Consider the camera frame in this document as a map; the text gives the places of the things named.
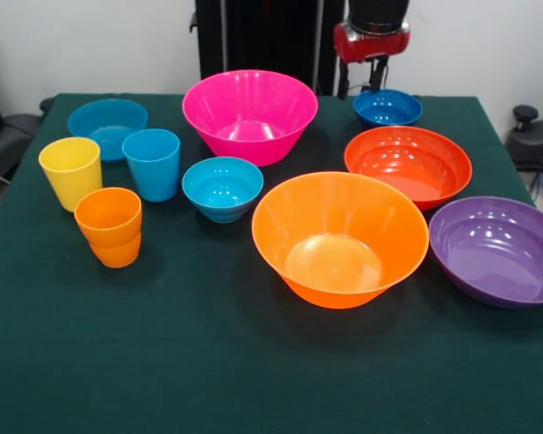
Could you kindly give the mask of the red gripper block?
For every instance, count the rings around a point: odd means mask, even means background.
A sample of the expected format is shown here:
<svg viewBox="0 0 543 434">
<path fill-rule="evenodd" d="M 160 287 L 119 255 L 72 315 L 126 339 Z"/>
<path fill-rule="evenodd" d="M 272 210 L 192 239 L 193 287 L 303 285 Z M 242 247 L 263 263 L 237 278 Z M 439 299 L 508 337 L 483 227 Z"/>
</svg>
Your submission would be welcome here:
<svg viewBox="0 0 543 434">
<path fill-rule="evenodd" d="M 335 26 L 334 45 L 338 60 L 338 98 L 348 95 L 348 63 L 371 62 L 368 82 L 370 90 L 386 85 L 389 57 L 405 51 L 410 40 L 410 26 L 403 21 L 396 33 L 368 34 L 354 30 L 348 22 Z"/>
</svg>

